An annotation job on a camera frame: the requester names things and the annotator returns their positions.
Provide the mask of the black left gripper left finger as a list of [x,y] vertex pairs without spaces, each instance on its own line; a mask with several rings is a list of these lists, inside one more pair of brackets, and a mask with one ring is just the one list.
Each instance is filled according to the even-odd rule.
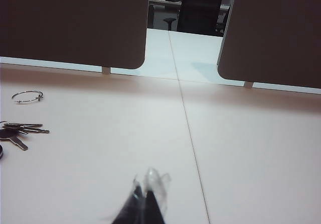
[[122,207],[101,220],[105,223],[139,223],[143,199],[142,186],[135,175],[129,195]]

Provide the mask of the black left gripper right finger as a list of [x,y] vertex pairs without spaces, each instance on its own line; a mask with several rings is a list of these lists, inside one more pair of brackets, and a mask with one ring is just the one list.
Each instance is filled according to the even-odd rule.
[[166,223],[164,215],[168,208],[168,190],[171,177],[168,173],[160,174],[149,167],[144,176],[143,223]]

